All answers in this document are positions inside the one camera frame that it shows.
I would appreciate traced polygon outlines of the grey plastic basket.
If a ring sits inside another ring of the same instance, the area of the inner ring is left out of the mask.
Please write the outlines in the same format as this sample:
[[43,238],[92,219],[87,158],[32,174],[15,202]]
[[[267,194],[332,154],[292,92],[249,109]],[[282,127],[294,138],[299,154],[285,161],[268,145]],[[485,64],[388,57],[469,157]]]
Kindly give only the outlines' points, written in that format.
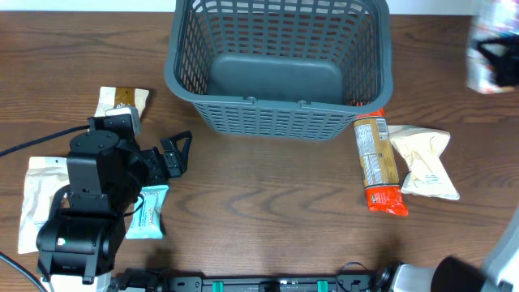
[[393,92],[385,0],[178,0],[171,92],[210,128],[330,140]]

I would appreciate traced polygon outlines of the light blue snack packet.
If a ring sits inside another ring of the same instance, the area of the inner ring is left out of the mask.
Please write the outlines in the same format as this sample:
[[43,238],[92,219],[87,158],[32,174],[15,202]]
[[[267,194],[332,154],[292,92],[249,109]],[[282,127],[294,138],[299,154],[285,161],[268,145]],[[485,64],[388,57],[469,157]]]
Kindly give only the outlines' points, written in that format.
[[134,207],[126,239],[162,239],[161,209],[169,190],[168,185],[143,187]]

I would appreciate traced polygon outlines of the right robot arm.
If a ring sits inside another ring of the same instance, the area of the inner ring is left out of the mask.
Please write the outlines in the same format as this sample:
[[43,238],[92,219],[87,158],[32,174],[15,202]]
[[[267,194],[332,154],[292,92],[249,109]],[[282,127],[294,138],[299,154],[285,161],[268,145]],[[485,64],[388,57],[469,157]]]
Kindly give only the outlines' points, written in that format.
[[[517,35],[477,41],[476,49],[494,67],[497,85],[518,85]],[[411,264],[387,268],[380,284],[388,292],[517,292],[518,213],[481,268],[448,256],[435,268]]]

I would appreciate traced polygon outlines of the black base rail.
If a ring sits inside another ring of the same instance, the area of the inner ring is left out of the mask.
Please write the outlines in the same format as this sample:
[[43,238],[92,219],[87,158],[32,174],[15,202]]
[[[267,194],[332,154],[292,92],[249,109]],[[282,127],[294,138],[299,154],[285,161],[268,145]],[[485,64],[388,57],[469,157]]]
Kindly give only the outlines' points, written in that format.
[[172,277],[164,271],[127,269],[108,292],[371,292],[388,291],[394,269],[375,272],[349,262],[331,276]]

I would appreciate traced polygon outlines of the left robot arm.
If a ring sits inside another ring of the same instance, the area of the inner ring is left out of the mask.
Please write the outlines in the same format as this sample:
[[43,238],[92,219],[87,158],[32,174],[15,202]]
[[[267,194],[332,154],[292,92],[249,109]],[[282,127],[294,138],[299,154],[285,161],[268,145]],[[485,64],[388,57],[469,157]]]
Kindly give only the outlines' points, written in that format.
[[143,187],[187,170],[190,131],[143,150],[131,130],[90,130],[71,141],[69,183],[54,195],[36,247],[42,281],[55,291],[104,291]]

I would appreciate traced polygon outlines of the beige resealable pouch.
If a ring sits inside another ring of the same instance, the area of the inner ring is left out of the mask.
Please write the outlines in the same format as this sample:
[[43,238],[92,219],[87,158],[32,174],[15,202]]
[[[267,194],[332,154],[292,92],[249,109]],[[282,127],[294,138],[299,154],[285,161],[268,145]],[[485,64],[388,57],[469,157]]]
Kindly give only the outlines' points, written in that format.
[[66,158],[31,157],[24,179],[19,254],[36,252],[36,237],[49,217],[54,194],[69,184]]

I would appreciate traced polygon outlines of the orange spaghetti package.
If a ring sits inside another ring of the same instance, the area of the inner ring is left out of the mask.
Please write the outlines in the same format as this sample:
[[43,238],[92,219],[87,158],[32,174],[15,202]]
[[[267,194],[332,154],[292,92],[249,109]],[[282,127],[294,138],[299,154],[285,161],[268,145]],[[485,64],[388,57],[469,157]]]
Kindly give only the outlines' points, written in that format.
[[407,216],[384,109],[357,116],[354,133],[368,209]]

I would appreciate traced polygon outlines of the beige powder bag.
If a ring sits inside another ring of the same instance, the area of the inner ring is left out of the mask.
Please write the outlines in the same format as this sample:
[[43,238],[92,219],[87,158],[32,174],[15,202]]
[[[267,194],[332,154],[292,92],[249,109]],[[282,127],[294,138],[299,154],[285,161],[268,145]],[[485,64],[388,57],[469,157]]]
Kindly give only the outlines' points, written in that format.
[[391,125],[388,130],[392,146],[409,170],[401,187],[403,194],[460,199],[440,160],[451,138],[449,132],[411,125]]

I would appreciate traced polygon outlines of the brown white snack pouch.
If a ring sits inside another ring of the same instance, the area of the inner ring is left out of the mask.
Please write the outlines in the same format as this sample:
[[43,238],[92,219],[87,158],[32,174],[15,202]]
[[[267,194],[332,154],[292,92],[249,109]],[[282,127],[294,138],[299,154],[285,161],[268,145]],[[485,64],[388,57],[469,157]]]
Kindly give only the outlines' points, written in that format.
[[124,88],[103,86],[99,91],[99,99],[95,117],[105,116],[107,110],[120,107],[135,107],[141,118],[147,105],[150,91],[142,88]]

